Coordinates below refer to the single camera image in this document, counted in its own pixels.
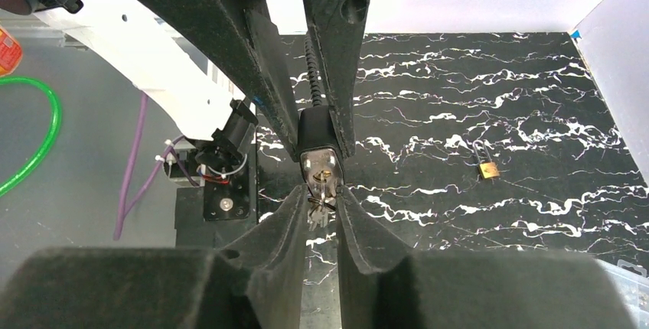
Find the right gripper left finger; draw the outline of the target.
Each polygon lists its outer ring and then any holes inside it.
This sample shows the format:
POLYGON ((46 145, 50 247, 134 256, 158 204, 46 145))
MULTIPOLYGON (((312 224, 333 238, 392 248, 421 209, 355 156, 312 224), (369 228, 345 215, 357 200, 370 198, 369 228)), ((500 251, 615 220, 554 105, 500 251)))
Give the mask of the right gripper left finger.
POLYGON ((1 294, 3 328, 297 328, 308 190, 222 249, 50 248, 1 294))

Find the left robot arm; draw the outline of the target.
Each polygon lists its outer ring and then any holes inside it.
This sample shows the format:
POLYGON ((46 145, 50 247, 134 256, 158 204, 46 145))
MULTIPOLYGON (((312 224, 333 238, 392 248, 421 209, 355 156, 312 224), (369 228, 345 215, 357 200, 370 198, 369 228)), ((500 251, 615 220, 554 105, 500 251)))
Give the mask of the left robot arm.
POLYGON ((354 154, 353 94, 370 0, 302 0, 328 107, 299 115, 268 0, 1 0, 69 34, 145 92, 196 145, 220 146, 230 96, 170 38, 174 28, 264 114, 294 161, 354 154))

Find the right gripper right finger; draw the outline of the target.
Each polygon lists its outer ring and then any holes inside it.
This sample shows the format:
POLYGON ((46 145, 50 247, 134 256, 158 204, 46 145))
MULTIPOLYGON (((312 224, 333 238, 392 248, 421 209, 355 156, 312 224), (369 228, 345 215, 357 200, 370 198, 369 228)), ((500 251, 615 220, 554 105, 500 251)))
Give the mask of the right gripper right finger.
POLYGON ((345 328, 632 328, 605 270, 566 251, 421 251, 337 195, 345 328))

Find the black cable padlock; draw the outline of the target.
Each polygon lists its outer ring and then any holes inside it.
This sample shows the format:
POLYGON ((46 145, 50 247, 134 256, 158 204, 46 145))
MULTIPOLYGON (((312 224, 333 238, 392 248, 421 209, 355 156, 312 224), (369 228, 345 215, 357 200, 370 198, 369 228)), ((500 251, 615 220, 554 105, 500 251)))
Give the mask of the black cable padlock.
POLYGON ((300 112, 296 152, 311 195, 324 203, 336 198, 338 187, 344 183, 344 172, 334 123, 322 97, 315 48, 308 35, 305 61, 311 105, 300 112))

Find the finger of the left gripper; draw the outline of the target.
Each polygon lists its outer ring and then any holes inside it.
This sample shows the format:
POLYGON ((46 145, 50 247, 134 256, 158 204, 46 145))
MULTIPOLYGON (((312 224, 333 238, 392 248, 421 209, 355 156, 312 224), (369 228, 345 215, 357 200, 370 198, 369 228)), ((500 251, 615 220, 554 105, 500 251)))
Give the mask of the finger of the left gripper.
POLYGON ((298 112, 266 0, 138 0, 207 56, 260 109, 298 160, 298 112))
POLYGON ((353 95, 370 0, 303 0, 326 99, 344 158, 355 153, 353 95))

